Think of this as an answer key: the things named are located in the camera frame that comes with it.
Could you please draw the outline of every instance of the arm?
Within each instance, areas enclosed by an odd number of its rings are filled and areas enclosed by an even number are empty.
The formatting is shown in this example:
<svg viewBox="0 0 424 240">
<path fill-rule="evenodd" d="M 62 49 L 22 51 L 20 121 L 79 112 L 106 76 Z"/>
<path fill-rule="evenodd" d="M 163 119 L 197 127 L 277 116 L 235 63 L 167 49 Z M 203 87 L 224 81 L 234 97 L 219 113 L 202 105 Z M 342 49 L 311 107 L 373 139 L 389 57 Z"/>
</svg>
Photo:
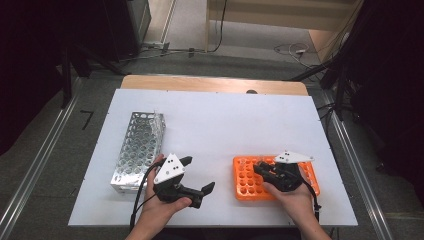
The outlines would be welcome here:
<svg viewBox="0 0 424 240">
<path fill-rule="evenodd" d="M 160 161 L 163 154 L 160 154 L 155 162 Z M 150 172 L 147 177 L 147 188 L 144 195 L 144 200 L 153 196 L 153 180 L 155 179 L 156 171 Z M 169 219 L 178 211 L 190 206 L 189 198 L 180 198 L 173 203 L 161 202 L 157 197 L 147 201 L 142 208 L 140 218 L 134 226 L 126 240 L 148 240 L 158 234 L 165 227 Z"/>
<path fill-rule="evenodd" d="M 300 169 L 300 172 L 302 177 L 305 178 L 302 169 Z M 265 190 L 280 201 L 283 209 L 294 221 L 305 239 L 330 239 L 315 218 L 312 210 L 311 193 L 304 184 L 300 185 L 299 188 L 292 192 L 281 192 L 267 182 L 264 182 L 263 186 Z"/>
</svg>

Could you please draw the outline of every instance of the black cable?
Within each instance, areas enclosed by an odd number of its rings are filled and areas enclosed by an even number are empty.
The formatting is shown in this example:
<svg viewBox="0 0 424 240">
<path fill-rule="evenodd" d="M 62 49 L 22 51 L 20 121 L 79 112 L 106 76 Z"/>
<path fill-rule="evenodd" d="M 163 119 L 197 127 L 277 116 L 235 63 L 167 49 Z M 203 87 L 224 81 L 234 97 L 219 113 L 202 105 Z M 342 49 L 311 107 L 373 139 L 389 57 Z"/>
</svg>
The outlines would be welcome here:
<svg viewBox="0 0 424 240">
<path fill-rule="evenodd" d="M 325 104 L 325 105 L 323 105 L 321 107 L 317 107 L 317 110 L 319 111 L 319 110 L 321 110 L 323 108 L 333 107 L 333 106 L 334 106 L 334 103 L 329 103 L 329 104 Z"/>
<path fill-rule="evenodd" d="M 134 228 L 134 225 L 135 225 L 135 217 L 136 217 L 137 212 L 138 212 L 138 210 L 140 209 L 140 207 L 141 207 L 144 203 L 146 203 L 147 201 L 149 201 L 150 199 L 152 199 L 154 196 L 156 196 L 156 194 L 154 194 L 153 196 L 151 196 L 150 198 L 148 198 L 146 201 L 144 201 L 144 202 L 143 202 L 140 206 L 138 206 L 138 202 L 140 201 L 141 191 L 143 190 L 143 186 L 144 186 L 144 183 L 146 182 L 147 176 L 149 176 L 149 173 L 150 173 L 153 169 L 155 169 L 156 167 L 160 167 L 160 166 L 162 166 L 162 165 L 163 165 L 163 163 L 165 162 L 165 159 L 166 159 L 166 158 L 162 159 L 162 160 L 161 160 L 161 161 L 159 161 L 159 162 L 155 162 L 154 164 L 152 164 L 152 165 L 151 165 L 151 166 L 147 169 L 146 173 L 144 174 L 144 176 L 143 176 L 143 180 L 141 180 L 140 187 L 138 188 L 137 196 L 136 196 L 135 201 L 134 201 L 133 213 L 131 214 L 131 219 L 130 219 L 130 232 L 131 232 L 131 230 Z"/>
<path fill-rule="evenodd" d="M 218 46 L 216 46 L 216 48 L 212 51 L 207 51 L 208 53 L 211 52 L 216 52 L 216 50 L 218 50 L 218 48 L 221 46 L 221 42 L 222 42 L 222 28 L 224 26 L 224 17 L 225 17 L 225 10 L 227 9 L 227 0 L 225 0 L 224 2 L 224 8 L 222 10 L 222 16 L 221 16 L 221 29 L 220 29 L 220 37 L 219 37 L 219 43 Z"/>
<path fill-rule="evenodd" d="M 137 208 L 137 212 L 138 212 L 138 210 L 140 210 L 140 208 L 146 203 L 146 202 L 148 202 L 148 201 L 150 201 L 150 199 L 152 199 L 153 197 L 155 197 L 157 194 L 155 193 L 155 194 L 153 194 L 152 196 L 150 196 L 148 199 L 146 199 L 146 200 L 144 200 L 144 202 L 142 202 L 139 206 L 138 206 L 138 208 Z"/>
<path fill-rule="evenodd" d="M 328 110 L 326 116 L 325 116 L 325 135 L 327 138 L 329 138 L 328 130 L 330 127 L 330 120 L 334 112 L 334 107 L 332 107 L 330 110 Z"/>
<path fill-rule="evenodd" d="M 297 176 L 297 175 L 295 175 L 295 174 L 293 174 L 291 172 L 283 171 L 283 173 L 299 179 L 299 176 Z M 306 187 L 308 188 L 309 192 L 311 192 L 312 197 L 314 198 L 314 212 L 315 212 L 315 217 L 316 217 L 316 219 L 319 222 L 319 210 L 321 209 L 321 206 L 318 204 L 317 194 L 315 193 L 315 190 L 311 186 L 311 184 L 309 184 L 302 176 L 300 177 L 300 180 L 302 181 L 303 184 L 306 185 Z"/>
<path fill-rule="evenodd" d="M 215 43 L 218 42 L 217 37 L 218 37 L 218 0 L 215 0 L 215 7 L 216 7 L 216 11 L 215 11 Z"/>
<path fill-rule="evenodd" d="M 342 28 L 342 30 L 337 34 L 337 36 L 332 40 L 332 41 L 330 41 L 325 47 L 323 47 L 323 48 L 321 48 L 320 50 L 318 50 L 317 51 L 317 53 L 319 53 L 319 52 L 321 52 L 322 50 L 324 50 L 324 49 L 326 49 L 326 48 L 328 48 L 331 44 L 333 44 L 336 40 L 338 41 L 338 39 L 340 38 L 340 35 L 352 24 L 352 23 L 354 23 L 354 22 L 351 22 L 351 20 L 352 20 L 352 18 L 353 18 L 353 16 L 355 16 L 355 13 L 358 11 L 358 9 L 359 9 L 359 6 L 361 6 L 362 5 L 362 3 L 361 4 L 358 4 L 357 6 L 356 6 L 356 8 L 355 8 L 355 10 L 352 12 L 352 14 L 350 15 L 350 17 L 349 17 L 349 20 L 347 21 L 347 23 L 346 23 L 346 25 Z"/>
<path fill-rule="evenodd" d="M 326 114 L 322 115 L 319 120 L 322 120 L 323 118 L 326 118 L 330 113 L 333 112 L 333 107 L 331 107 Z"/>
<path fill-rule="evenodd" d="M 297 54 L 299 54 L 299 57 L 295 57 L 294 55 L 293 55 L 293 53 L 290 51 L 290 48 L 291 48 L 291 46 L 297 46 L 297 44 L 303 44 L 303 45 L 305 45 L 306 46 L 306 48 L 303 48 L 303 49 L 300 49 L 300 50 L 305 50 L 305 52 L 303 52 L 303 53 L 297 53 Z M 280 52 L 280 47 L 282 47 L 282 46 L 289 46 L 289 53 L 282 53 L 282 52 Z M 292 58 L 294 58 L 299 64 L 301 64 L 302 66 L 305 66 L 306 68 L 305 68 L 305 72 L 307 71 L 307 70 L 309 70 L 309 69 L 311 69 L 311 68 L 313 68 L 313 67 L 315 67 L 315 66 L 319 66 L 319 65 L 307 65 L 307 64 L 304 64 L 303 62 L 301 62 L 300 61 L 300 58 L 303 56 L 303 54 L 305 54 L 305 53 L 317 53 L 317 52 L 308 52 L 308 49 L 309 49 L 309 45 L 308 44 L 306 44 L 306 43 L 287 43 L 287 44 L 280 44 L 280 45 L 278 45 L 278 46 L 275 46 L 274 47 L 274 52 L 276 52 L 276 53 L 278 53 L 278 54 L 280 54 L 280 55 L 288 55 L 288 56 L 291 56 Z M 314 76 L 315 76 L 315 78 L 318 80 L 318 81 L 321 81 L 321 79 L 316 75 L 316 74 L 314 74 Z M 310 77 L 308 77 L 308 80 L 309 81 L 311 81 L 311 82 L 315 82 L 315 80 L 312 80 Z"/>
</svg>

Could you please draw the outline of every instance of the wire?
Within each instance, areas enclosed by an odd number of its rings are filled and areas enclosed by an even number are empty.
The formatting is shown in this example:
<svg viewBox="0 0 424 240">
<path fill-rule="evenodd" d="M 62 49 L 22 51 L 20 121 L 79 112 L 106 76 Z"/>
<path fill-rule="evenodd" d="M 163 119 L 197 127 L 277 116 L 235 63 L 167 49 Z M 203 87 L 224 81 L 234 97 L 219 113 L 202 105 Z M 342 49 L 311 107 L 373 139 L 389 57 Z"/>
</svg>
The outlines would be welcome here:
<svg viewBox="0 0 424 240">
<path fill-rule="evenodd" d="M 152 196 L 150 196 L 148 199 L 146 199 L 146 200 L 144 200 L 144 202 L 142 202 L 139 206 L 138 206 L 138 208 L 137 208 L 137 212 L 138 212 L 138 210 L 146 203 L 146 202 L 148 202 L 148 201 L 150 201 L 150 199 L 152 199 L 153 197 L 155 197 L 157 194 L 155 193 L 155 194 L 153 194 Z"/>
<path fill-rule="evenodd" d="M 319 53 L 319 52 L 321 52 L 322 50 L 324 50 L 324 49 L 326 49 L 326 48 L 328 48 L 328 47 L 330 47 L 336 40 L 337 41 L 339 41 L 339 38 L 340 38 L 340 35 L 342 34 L 342 33 L 344 33 L 344 31 L 350 26 L 350 25 L 352 25 L 353 23 L 354 23 L 354 21 L 352 21 L 352 18 L 353 18 L 353 16 L 355 16 L 355 13 L 358 11 L 358 9 L 359 9 L 359 6 L 361 6 L 362 5 L 362 3 L 360 3 L 360 4 L 358 4 L 357 6 L 356 6 L 356 8 L 355 8 L 355 10 L 353 10 L 353 12 L 352 12 L 352 14 L 350 15 L 350 17 L 349 17 L 349 20 L 347 21 L 347 23 L 346 23 L 346 25 L 342 28 L 342 30 L 337 34 L 337 36 L 333 39 L 333 40 L 331 40 L 325 47 L 323 47 L 323 48 L 321 48 L 320 50 L 318 50 L 317 51 L 317 53 Z"/>
<path fill-rule="evenodd" d="M 305 48 L 301 48 L 301 49 L 299 49 L 298 51 L 302 51 L 300 54 L 299 53 L 297 53 L 297 54 L 299 54 L 299 57 L 296 57 L 295 55 L 294 55 L 294 53 L 292 52 L 292 47 L 295 47 L 295 46 L 298 46 L 298 45 L 303 45 L 303 46 L 305 46 Z M 289 48 L 288 48 L 288 53 L 282 53 L 281 51 L 280 51 L 280 47 L 282 47 L 282 46 L 289 46 Z M 290 43 L 290 44 L 280 44 L 280 45 L 278 45 L 278 46 L 275 46 L 274 47 L 274 52 L 276 52 L 276 53 L 278 53 L 278 54 L 281 54 L 281 55 L 290 55 L 296 62 L 298 62 L 299 64 L 301 64 L 301 65 L 303 65 L 304 67 L 306 67 L 306 69 L 305 69 L 305 72 L 308 70 L 308 69 L 311 69 L 311 68 L 313 68 L 313 67 L 315 67 L 315 66 L 319 66 L 319 65 L 307 65 L 307 64 L 305 64 L 305 63 L 303 63 L 302 61 L 300 61 L 300 58 L 303 56 L 303 54 L 305 54 L 305 53 L 316 53 L 316 52 L 308 52 L 308 50 L 309 50 L 309 45 L 308 44 L 306 44 L 306 43 L 301 43 L 301 42 L 299 42 L 299 43 Z M 321 79 L 316 75 L 316 74 L 314 74 L 314 76 L 315 76 L 315 78 L 318 80 L 318 81 L 321 81 Z M 311 82 L 315 82 L 315 80 L 312 80 L 310 77 L 308 77 L 308 79 L 309 79 L 309 81 L 311 81 Z"/>
<path fill-rule="evenodd" d="M 215 8 L 216 8 L 216 11 L 215 11 L 215 42 L 218 42 L 219 41 L 218 36 L 220 36 L 222 34 L 222 32 L 221 32 L 221 34 L 218 35 L 218 0 L 215 0 Z"/>
<path fill-rule="evenodd" d="M 151 172 L 153 169 L 155 169 L 156 167 L 160 167 L 160 166 L 162 166 L 162 165 L 163 165 L 163 163 L 164 163 L 164 161 L 165 161 L 165 159 L 166 159 L 166 158 L 162 159 L 162 160 L 161 160 L 161 161 L 159 161 L 159 162 L 155 162 L 154 164 L 152 164 L 152 165 L 151 165 L 151 166 L 147 169 L 146 173 L 144 173 L 143 180 L 141 180 L 140 187 L 138 188 L 137 196 L 136 196 L 135 201 L 134 201 L 133 213 L 131 214 L 131 219 L 130 219 L 130 232 L 131 232 L 131 230 L 134 228 L 134 225 L 135 225 L 135 217 L 136 217 L 137 212 L 138 212 L 138 210 L 140 209 L 140 207 L 141 207 L 143 204 L 145 204 L 147 201 L 149 201 L 150 199 L 152 199 L 154 196 L 156 196 L 156 194 L 154 194 L 153 196 L 151 196 L 151 197 L 149 197 L 147 200 L 145 200 L 145 201 L 144 201 L 144 202 L 143 202 L 140 206 L 138 206 L 138 202 L 139 202 L 139 200 L 140 200 L 141 191 L 143 190 L 143 186 L 144 186 L 144 183 L 146 182 L 147 176 L 149 176 L 150 172 Z"/>
<path fill-rule="evenodd" d="M 216 52 L 219 49 L 219 47 L 221 46 L 221 43 L 222 43 L 222 29 L 223 29 L 223 26 L 224 26 L 224 17 L 225 17 L 225 11 L 226 11 L 226 9 L 227 9 L 227 0 L 225 0 L 224 8 L 223 8 L 223 11 L 222 11 L 222 16 L 221 16 L 221 27 L 220 27 L 220 39 L 219 39 L 219 43 L 215 47 L 214 50 L 205 52 L 202 49 L 195 49 L 195 48 L 189 48 L 189 49 L 161 49 L 161 48 L 151 48 L 151 49 L 143 50 L 139 54 L 141 54 L 143 52 L 149 52 L 149 51 L 163 51 L 164 53 L 161 53 L 159 55 L 147 56 L 147 57 L 130 58 L 130 59 L 126 59 L 125 61 L 131 61 L 131 60 L 136 60 L 136 59 L 150 59 L 150 58 L 156 58 L 156 57 L 163 57 L 163 56 L 167 56 L 167 55 L 171 55 L 171 54 L 176 54 L 176 53 L 209 54 L 209 53 Z"/>
<path fill-rule="evenodd" d="M 208 53 L 216 52 L 218 48 L 221 46 L 222 43 L 222 28 L 224 26 L 224 17 L 225 17 L 225 10 L 227 9 L 227 0 L 224 2 L 224 8 L 222 10 L 222 16 L 221 16 L 221 28 L 220 28 L 220 37 L 219 37 L 219 43 L 218 46 L 215 47 L 212 51 L 207 51 Z"/>
<path fill-rule="evenodd" d="M 319 110 L 324 109 L 324 108 L 327 108 L 327 107 L 333 107 L 333 106 L 334 106 L 334 104 L 335 104 L 335 103 L 329 103 L 329 104 L 326 104 L 326 105 L 324 105 L 324 106 L 317 107 L 317 110 L 319 111 Z"/>
<path fill-rule="evenodd" d="M 289 172 L 289 171 L 283 171 L 284 174 L 290 175 L 294 178 L 299 179 L 299 176 Z M 317 194 L 315 193 L 314 188 L 311 186 L 311 184 L 309 184 L 303 177 L 300 177 L 300 180 L 302 181 L 303 184 L 306 185 L 306 187 L 308 188 L 309 192 L 311 192 L 312 197 L 314 198 L 314 212 L 315 212 L 315 217 L 316 219 L 319 221 L 319 210 L 321 209 L 321 206 L 318 204 L 318 198 L 317 198 Z"/>
<path fill-rule="evenodd" d="M 329 114 L 331 114 L 332 112 L 333 112 L 333 107 L 331 107 L 331 108 L 327 111 L 327 113 L 326 113 L 326 114 L 324 114 L 323 116 L 321 116 L 321 117 L 319 118 L 319 120 L 322 120 L 323 118 L 327 119 L 327 116 L 328 116 Z"/>
<path fill-rule="evenodd" d="M 328 132 L 329 132 L 330 120 L 331 120 L 331 117 L 333 116 L 333 112 L 334 112 L 334 107 L 331 107 L 330 110 L 328 110 L 328 112 L 325 114 L 325 135 L 327 136 L 327 139 L 329 139 Z"/>
</svg>

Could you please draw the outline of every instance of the gray carpet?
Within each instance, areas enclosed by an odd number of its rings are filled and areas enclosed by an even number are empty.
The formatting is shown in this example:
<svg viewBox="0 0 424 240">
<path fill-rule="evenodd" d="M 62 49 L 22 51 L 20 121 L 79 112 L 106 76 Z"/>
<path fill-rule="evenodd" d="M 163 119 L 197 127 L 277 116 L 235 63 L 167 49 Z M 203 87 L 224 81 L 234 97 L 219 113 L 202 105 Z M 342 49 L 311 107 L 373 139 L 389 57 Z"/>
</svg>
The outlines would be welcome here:
<svg viewBox="0 0 424 240">
<path fill-rule="evenodd" d="M 123 66 L 133 74 L 175 74 L 193 76 L 220 76 L 265 80 L 283 80 L 304 71 L 294 63 L 263 61 L 246 58 L 174 54 L 166 57 L 133 60 Z M 103 121 L 122 76 L 96 67 L 84 86 L 61 137 L 40 176 L 10 239 L 124 239 L 127 228 L 71 228 L 67 226 L 79 187 L 93 153 Z M 304 81 L 317 106 L 324 105 L 322 90 L 316 82 Z M 10 196 L 18 187 L 31 161 L 52 126 L 61 104 L 61 93 L 53 98 L 28 126 L 15 146 L 0 157 L 0 209 L 4 209 Z M 85 130 L 87 114 L 94 111 Z M 380 204 L 385 212 L 422 212 L 413 189 L 403 179 L 375 172 L 378 163 L 361 125 L 346 117 L 352 140 L 361 158 Z M 334 129 L 329 129 L 330 141 L 340 166 L 341 176 L 359 226 L 339 229 L 340 239 L 377 239 L 368 212 L 358 191 L 343 149 Z M 389 219 L 395 239 L 417 239 L 423 236 L 421 220 Z M 231 229 L 204 229 L 208 239 L 224 239 Z"/>
</svg>

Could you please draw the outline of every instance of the black cloth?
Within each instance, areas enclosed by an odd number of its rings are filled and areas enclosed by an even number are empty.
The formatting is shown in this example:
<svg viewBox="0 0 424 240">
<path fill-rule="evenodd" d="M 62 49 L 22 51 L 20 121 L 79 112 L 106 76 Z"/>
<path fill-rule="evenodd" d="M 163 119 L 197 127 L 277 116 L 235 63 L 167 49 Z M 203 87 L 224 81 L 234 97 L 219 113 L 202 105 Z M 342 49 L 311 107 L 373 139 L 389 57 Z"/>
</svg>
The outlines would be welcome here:
<svg viewBox="0 0 424 240">
<path fill-rule="evenodd" d="M 351 104 L 378 139 L 380 160 L 414 185 L 424 206 L 424 3 L 365 3 L 375 10 L 349 54 L 349 79 L 360 85 Z"/>
<path fill-rule="evenodd" d="M 301 240 L 297 228 L 237 228 L 223 229 L 228 236 L 216 234 L 220 240 Z M 201 228 L 164 228 L 153 240 L 206 240 Z"/>
<path fill-rule="evenodd" d="M 63 84 L 56 69 L 60 31 L 50 2 L 5 0 L 0 13 L 1 155 Z"/>
</svg>

